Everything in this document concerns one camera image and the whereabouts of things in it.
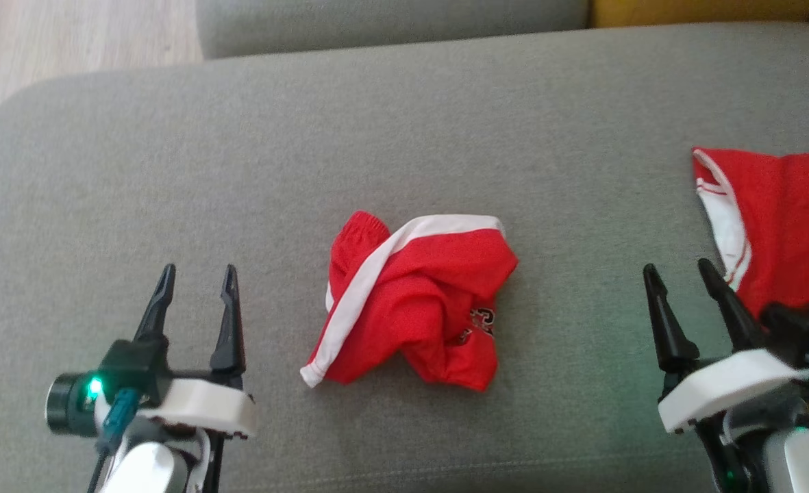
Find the red Bulls 23 jersey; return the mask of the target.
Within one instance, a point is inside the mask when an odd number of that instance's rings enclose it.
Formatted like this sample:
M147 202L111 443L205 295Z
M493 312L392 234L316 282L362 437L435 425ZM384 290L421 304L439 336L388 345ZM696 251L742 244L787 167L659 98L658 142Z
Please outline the red Bulls 23 jersey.
M809 153L692 156L726 284L754 316L771 303L809 305Z

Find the grey sofa chaise cushion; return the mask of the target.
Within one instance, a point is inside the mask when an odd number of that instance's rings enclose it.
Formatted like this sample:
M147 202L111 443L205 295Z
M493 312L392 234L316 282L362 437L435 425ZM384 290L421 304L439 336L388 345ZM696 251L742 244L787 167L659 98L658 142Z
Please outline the grey sofa chaise cushion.
M195 0L206 59L580 30L590 0Z

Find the wide yellow sofa backrest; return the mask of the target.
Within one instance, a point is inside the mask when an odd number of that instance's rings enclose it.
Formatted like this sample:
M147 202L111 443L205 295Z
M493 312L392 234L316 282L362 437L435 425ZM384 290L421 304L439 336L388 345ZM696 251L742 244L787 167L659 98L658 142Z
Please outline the wide yellow sofa backrest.
M809 0L590 0L589 26L787 21L809 18Z

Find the red shorts white stripe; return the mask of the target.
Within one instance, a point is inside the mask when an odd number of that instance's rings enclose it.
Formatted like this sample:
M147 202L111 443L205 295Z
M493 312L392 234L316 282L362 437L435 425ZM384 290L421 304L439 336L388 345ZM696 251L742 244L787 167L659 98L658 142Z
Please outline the red shorts white stripe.
M357 210L330 247L327 319L300 375L347 385L394 355L426 383L483 392L498 368L496 296L516 270L496 216Z

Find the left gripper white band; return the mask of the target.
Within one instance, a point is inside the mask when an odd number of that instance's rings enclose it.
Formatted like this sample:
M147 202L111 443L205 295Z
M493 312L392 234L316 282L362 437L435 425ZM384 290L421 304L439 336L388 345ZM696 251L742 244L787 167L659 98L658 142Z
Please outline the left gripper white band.
M175 293L176 266L167 264L149 299L133 340L166 339L166 312ZM247 369L237 268L228 264L221 288L225 306L210 369L240 377ZM175 379L161 405L144 409L143 418L159 425L173 441L194 440L200 447L188 467L182 493L217 493L225 441L247 440L257 430L257 406L244 390L203 379Z

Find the yellow and grey sofa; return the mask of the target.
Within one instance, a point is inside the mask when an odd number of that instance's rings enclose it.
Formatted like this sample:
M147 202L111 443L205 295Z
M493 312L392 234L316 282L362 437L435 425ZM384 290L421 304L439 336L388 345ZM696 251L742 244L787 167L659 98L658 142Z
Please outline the yellow and grey sofa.
M0 106L0 493L85 493L90 440L45 396L137 330L167 263L175 368L204 369L238 269L250 440L223 493L714 493L657 413L642 271L729 353L691 149L809 152L809 24L546 32L41 82ZM394 358L341 386L299 368L355 210L498 216L519 263L484 393Z

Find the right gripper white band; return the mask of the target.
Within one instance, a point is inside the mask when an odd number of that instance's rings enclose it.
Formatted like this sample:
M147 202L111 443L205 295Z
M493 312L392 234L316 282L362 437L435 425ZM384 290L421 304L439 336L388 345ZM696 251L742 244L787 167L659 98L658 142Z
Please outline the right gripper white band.
M701 353L677 321L656 266L643 267L656 359L669 372L658 401L664 430L698 437L715 493L809 493L809 369L763 349L761 325L713 262L701 258L697 267L738 353L690 372Z

